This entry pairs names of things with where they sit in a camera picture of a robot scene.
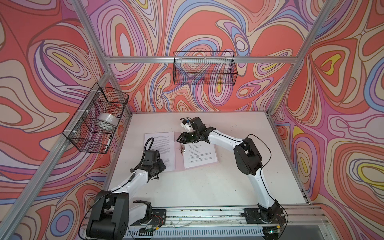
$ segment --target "paper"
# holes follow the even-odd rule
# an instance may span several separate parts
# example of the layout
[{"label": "paper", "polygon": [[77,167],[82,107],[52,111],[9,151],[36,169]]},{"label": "paper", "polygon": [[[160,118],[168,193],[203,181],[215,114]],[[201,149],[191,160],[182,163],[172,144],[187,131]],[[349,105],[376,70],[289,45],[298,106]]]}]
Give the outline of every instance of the paper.
[{"label": "paper", "polygon": [[158,150],[160,158],[167,167],[164,172],[175,170],[175,135],[173,132],[146,133],[144,135],[144,144],[149,138],[153,137],[154,141],[151,149]]},{"label": "paper", "polygon": [[184,168],[217,162],[215,146],[207,142],[184,144]]}]

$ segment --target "wire basket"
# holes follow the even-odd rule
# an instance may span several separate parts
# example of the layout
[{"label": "wire basket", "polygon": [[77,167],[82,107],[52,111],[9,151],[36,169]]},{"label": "wire basket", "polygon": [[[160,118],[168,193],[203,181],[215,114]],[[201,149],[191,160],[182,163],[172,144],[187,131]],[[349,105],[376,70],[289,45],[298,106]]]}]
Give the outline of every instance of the wire basket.
[{"label": "wire basket", "polygon": [[[69,134],[63,134],[80,152],[107,153],[128,98],[120,90],[99,86],[80,120]],[[108,114],[113,121],[103,118]]]},{"label": "wire basket", "polygon": [[237,68],[233,51],[173,52],[175,85],[235,85]]}]

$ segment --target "black mounting plate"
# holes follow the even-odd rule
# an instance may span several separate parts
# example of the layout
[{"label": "black mounting plate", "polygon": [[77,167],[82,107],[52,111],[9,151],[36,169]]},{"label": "black mounting plate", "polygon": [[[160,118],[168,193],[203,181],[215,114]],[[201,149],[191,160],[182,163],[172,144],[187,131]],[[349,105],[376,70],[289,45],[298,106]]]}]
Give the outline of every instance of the black mounting plate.
[{"label": "black mounting plate", "polygon": [[[152,226],[157,226],[157,225],[164,225],[166,223],[166,215],[167,210],[165,209],[152,209],[152,221],[150,225]],[[162,219],[162,223],[160,223],[160,220],[158,217],[155,217],[154,215],[159,216]],[[132,226],[146,226],[146,225],[141,225],[139,221],[135,222],[132,224]]]},{"label": "black mounting plate", "polygon": [[[259,211],[259,208],[244,209],[244,213],[251,216],[251,217],[245,217],[247,224],[265,224],[265,222],[261,221],[258,211]],[[276,218],[272,220],[270,223],[277,223],[279,225],[284,225],[287,222],[285,219],[283,210],[281,208],[279,208],[275,216]]]}]

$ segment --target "robotic arm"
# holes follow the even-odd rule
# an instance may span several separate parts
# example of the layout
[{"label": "robotic arm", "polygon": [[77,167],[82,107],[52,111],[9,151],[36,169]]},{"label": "robotic arm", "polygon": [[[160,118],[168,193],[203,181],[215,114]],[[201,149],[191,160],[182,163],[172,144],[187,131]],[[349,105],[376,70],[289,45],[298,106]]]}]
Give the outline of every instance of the robotic arm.
[{"label": "robotic arm", "polygon": [[255,190],[260,209],[260,219],[265,223],[275,219],[275,214],[280,209],[279,203],[269,190],[262,170],[262,157],[252,139],[248,137],[245,139],[234,138],[221,133],[214,127],[207,128],[199,117],[185,118],[181,126],[187,132],[183,132],[177,142],[187,144],[205,141],[234,151],[237,168],[248,175]]},{"label": "robotic arm", "polygon": [[[150,138],[144,147],[143,156],[139,164],[130,170],[130,176],[117,187],[109,191],[100,191],[95,198],[92,212],[89,217],[86,234],[107,240],[121,240],[127,232],[127,227],[139,221],[141,224],[149,223],[152,219],[152,206],[150,202],[129,202],[129,197],[149,180],[159,179],[158,174],[166,169],[160,153],[151,150],[153,138]],[[149,150],[147,144],[152,141]]]}]

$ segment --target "white table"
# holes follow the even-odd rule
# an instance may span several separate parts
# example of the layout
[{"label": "white table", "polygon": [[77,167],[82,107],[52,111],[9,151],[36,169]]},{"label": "white table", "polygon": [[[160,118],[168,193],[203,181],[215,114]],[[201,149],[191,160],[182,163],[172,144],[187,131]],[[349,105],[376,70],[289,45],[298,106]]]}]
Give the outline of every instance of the white table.
[{"label": "white table", "polygon": [[[231,113],[136,113],[133,114],[121,149],[110,188],[129,175],[142,156],[144,134],[151,132],[181,132],[180,118],[200,117],[227,135],[245,138],[252,133],[271,149],[272,158],[263,168],[270,190],[280,204],[305,204],[305,200],[291,172],[288,162],[272,131],[264,112]],[[265,164],[269,151],[252,137]],[[153,207],[201,207],[257,204],[248,177],[236,166],[233,151],[216,146],[218,164],[181,172],[162,172],[160,180],[150,180],[132,198],[146,200]]]}]

